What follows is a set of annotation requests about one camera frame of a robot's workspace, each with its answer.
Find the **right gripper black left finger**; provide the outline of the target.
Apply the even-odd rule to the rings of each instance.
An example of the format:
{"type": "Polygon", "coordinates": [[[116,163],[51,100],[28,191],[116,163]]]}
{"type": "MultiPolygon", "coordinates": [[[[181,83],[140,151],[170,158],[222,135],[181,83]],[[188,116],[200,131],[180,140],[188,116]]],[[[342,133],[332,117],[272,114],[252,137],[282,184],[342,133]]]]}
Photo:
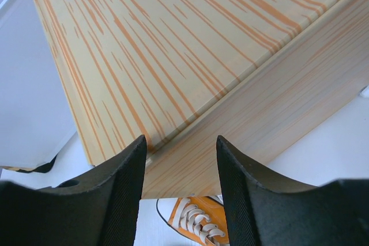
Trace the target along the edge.
{"type": "Polygon", "coordinates": [[[133,245],[146,138],[52,188],[1,182],[2,245],[133,245]]]}

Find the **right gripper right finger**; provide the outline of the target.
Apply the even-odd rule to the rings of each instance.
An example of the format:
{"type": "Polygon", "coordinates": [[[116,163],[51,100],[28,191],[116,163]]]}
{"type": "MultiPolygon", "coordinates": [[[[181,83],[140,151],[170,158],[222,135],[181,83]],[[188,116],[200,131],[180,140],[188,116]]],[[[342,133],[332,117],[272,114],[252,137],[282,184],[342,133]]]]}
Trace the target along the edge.
{"type": "Polygon", "coordinates": [[[222,136],[216,152],[231,245],[368,244],[368,180],[302,183],[222,136]]]}

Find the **white translucent cabinet door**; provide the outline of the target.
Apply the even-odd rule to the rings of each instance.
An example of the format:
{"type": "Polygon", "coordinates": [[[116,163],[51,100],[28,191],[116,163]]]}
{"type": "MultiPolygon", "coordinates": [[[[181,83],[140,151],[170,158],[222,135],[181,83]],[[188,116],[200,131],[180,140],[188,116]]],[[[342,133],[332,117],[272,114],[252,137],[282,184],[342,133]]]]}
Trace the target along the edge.
{"type": "Polygon", "coordinates": [[[1,165],[37,168],[76,132],[33,0],[1,2],[1,165]]]}

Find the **orange canvas sneaker upper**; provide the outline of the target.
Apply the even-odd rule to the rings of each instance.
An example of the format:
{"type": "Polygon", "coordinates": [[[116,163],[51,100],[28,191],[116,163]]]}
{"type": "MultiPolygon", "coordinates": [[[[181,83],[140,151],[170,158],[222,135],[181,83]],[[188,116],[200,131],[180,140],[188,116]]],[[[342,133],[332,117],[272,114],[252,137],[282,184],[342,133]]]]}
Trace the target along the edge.
{"type": "Polygon", "coordinates": [[[221,195],[158,199],[156,211],[171,229],[189,240],[200,245],[229,245],[221,195]]]}

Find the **wooden two-shelf shoe cabinet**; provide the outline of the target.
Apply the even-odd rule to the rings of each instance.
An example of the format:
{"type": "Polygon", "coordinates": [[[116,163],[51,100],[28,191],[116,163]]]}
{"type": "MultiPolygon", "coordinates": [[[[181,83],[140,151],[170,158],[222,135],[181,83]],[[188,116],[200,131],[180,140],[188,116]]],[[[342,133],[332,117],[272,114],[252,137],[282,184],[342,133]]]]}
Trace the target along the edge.
{"type": "Polygon", "coordinates": [[[269,162],[368,84],[368,0],[33,0],[88,162],[140,135],[144,198],[220,192],[216,138],[269,162]]]}

